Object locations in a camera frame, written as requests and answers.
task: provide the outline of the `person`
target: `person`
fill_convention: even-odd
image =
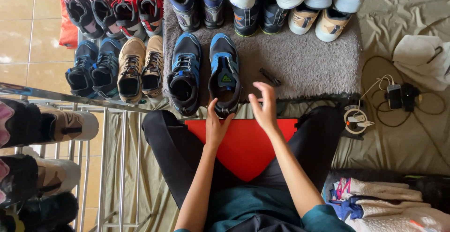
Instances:
[[[262,92],[262,99],[248,96],[253,114],[276,157],[250,182],[240,180],[216,158],[233,118],[231,114],[220,124],[214,112],[217,98],[208,106],[205,144],[169,111],[145,116],[145,139],[180,208],[175,231],[354,232],[319,193],[345,127],[339,110],[312,109],[286,142],[276,121],[274,89],[263,82],[253,85]]]

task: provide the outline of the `gray shaggy rug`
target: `gray shaggy rug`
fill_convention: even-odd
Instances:
[[[252,37],[241,37],[234,32],[233,10],[225,0],[225,23],[219,29],[206,29],[204,24],[193,34],[199,39],[203,50],[203,63],[200,67],[200,105],[209,101],[208,80],[211,76],[209,46],[217,33],[228,35],[239,53],[239,79],[243,90],[241,102],[248,100],[248,94],[261,93],[252,83],[270,83],[259,72],[265,68],[282,85],[276,89],[279,99],[313,97],[323,94],[360,92],[362,64],[360,62],[361,39],[356,15],[346,26],[340,37],[333,42],[323,42],[315,36],[315,25],[304,35],[291,32],[286,19],[282,31],[267,35],[258,29]],[[171,71],[172,53],[178,37],[183,33],[178,26],[176,15],[169,0],[164,0],[164,76]],[[171,105],[167,79],[163,81],[163,94]]]

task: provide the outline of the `beige sneaker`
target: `beige sneaker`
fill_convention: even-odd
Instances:
[[[36,144],[88,141],[98,133],[98,120],[89,112],[61,111],[38,105],[42,114],[41,136]]]
[[[117,88],[125,103],[137,103],[142,97],[141,72],[145,57],[145,45],[139,38],[129,39],[119,54],[119,78]]]
[[[321,41],[334,41],[342,33],[351,17],[352,14],[344,14],[331,6],[322,11],[322,15],[315,26],[315,35]]]
[[[319,10],[313,10],[302,3],[289,14],[289,28],[294,34],[306,34],[318,15]]]
[[[162,99],[161,85],[163,69],[162,37],[153,35],[147,43],[145,67],[142,68],[142,92],[151,102],[158,102]]]

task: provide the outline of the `hand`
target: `hand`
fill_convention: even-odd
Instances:
[[[262,99],[256,99],[255,94],[248,95],[257,122],[267,134],[278,131],[274,88],[264,82],[254,82],[253,86],[262,93]]]
[[[222,142],[228,126],[233,119],[234,114],[228,115],[223,125],[219,122],[219,118],[214,111],[217,98],[215,98],[208,106],[208,115],[206,117],[206,144],[205,147],[216,149]]]

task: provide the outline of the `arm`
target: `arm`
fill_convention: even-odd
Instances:
[[[184,228],[191,232],[200,232],[203,231],[203,227],[205,226],[217,149],[234,116],[234,114],[230,114],[224,124],[221,125],[214,112],[216,102],[217,98],[208,106],[206,144],[203,147],[202,157],[195,172],[194,180],[180,209],[175,230]]]
[[[295,208],[300,217],[303,217],[314,206],[325,203],[320,193],[301,168],[301,165],[291,152],[290,147],[284,140],[283,134],[278,128],[273,87],[263,82],[255,82],[253,85],[262,92],[262,99],[256,99],[254,94],[248,96],[253,114],[274,147],[275,155],[286,184],[288,185]]]

